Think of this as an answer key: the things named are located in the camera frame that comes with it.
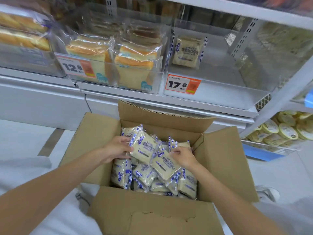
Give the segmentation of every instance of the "white floor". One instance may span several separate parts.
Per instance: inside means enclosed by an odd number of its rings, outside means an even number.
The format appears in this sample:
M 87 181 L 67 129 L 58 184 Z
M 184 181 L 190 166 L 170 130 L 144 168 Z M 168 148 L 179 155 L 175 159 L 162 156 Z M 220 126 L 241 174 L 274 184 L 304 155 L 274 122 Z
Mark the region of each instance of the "white floor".
M 54 128 L 0 120 L 0 160 L 36 157 Z M 65 130 L 49 156 L 53 167 L 61 161 L 74 131 Z M 289 203 L 313 196 L 313 142 L 300 152 L 271 162 L 249 159 L 255 185 L 276 188 L 279 203 Z

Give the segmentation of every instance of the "forearm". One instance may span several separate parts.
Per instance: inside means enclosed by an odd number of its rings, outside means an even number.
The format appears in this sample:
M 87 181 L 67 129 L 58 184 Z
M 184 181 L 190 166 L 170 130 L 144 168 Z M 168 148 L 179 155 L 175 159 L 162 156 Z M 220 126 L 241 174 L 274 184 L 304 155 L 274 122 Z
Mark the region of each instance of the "forearm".
M 0 196 L 2 233 L 29 234 L 99 165 L 91 152 Z
M 272 220 L 223 185 L 201 164 L 194 165 L 190 172 L 204 186 L 234 235 L 284 234 Z

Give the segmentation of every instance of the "price tag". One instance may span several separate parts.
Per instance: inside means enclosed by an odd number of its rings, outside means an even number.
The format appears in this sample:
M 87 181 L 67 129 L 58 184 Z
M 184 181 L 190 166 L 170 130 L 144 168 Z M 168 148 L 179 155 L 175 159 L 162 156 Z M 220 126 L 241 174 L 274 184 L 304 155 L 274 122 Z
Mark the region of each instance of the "price tag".
M 78 59 L 69 55 L 55 55 L 66 74 L 96 78 L 89 60 Z
M 169 74 L 167 77 L 165 90 L 172 90 L 194 95 L 200 83 L 201 80 L 198 79 Z

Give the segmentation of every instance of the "hand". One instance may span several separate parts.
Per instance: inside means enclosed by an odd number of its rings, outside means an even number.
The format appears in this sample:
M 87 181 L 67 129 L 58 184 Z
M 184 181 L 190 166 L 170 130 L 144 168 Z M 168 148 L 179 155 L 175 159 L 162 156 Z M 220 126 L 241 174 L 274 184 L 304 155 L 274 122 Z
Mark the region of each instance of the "hand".
M 132 152 L 133 147 L 129 146 L 130 138 L 116 136 L 103 148 L 96 149 L 96 154 L 100 157 L 101 163 L 109 163 L 115 158 L 130 158 L 124 152 Z
M 190 170 L 193 166 L 199 164 L 190 148 L 176 147 L 171 149 L 171 156 L 184 168 Z

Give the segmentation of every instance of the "white shoe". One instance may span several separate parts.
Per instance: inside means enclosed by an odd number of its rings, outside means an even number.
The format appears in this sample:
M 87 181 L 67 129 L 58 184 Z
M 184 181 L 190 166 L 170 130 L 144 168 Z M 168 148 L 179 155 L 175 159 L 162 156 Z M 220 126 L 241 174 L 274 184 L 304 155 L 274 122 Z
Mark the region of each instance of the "white shoe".
M 279 191 L 274 189 L 274 188 L 272 188 L 272 187 L 256 186 L 255 189 L 256 189 L 256 192 L 259 195 L 260 201 L 263 201 L 263 202 L 272 201 L 274 203 L 277 203 L 277 201 L 280 198 Z

